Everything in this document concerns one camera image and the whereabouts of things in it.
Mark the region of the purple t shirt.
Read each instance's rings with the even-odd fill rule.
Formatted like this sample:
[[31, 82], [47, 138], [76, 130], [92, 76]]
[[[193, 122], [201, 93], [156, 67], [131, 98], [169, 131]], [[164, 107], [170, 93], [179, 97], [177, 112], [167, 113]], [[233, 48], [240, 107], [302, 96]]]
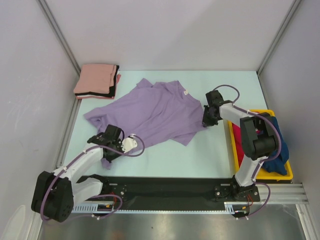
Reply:
[[187, 146], [196, 133], [204, 131], [203, 108], [178, 80], [150, 83], [143, 78], [128, 94], [84, 114], [98, 133], [108, 125], [126, 135], [138, 136], [133, 155], [143, 148], [173, 140]]

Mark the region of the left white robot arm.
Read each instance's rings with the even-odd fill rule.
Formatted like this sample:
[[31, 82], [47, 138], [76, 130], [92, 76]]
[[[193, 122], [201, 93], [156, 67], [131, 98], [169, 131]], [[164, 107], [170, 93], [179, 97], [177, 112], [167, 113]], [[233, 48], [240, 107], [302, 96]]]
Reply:
[[70, 163], [52, 172], [43, 171], [37, 177], [31, 210], [42, 220], [62, 223], [70, 216], [73, 207], [88, 199], [98, 198], [113, 203], [120, 198], [113, 194], [108, 181], [93, 174], [82, 179], [85, 172], [102, 159], [114, 160], [122, 153], [124, 131], [108, 125], [104, 132], [88, 139], [84, 150]]

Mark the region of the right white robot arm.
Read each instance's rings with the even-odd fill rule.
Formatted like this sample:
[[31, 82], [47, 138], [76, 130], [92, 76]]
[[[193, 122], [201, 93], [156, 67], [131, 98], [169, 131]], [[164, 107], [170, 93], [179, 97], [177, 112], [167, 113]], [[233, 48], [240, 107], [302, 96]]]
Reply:
[[211, 127], [220, 120], [227, 120], [240, 128], [244, 157], [239, 170], [233, 176], [231, 196], [242, 201], [249, 194], [249, 187], [256, 183], [256, 176], [265, 161], [270, 161], [274, 152], [281, 152], [280, 134], [270, 116], [244, 110], [230, 100], [224, 100], [218, 90], [205, 94], [202, 125]]

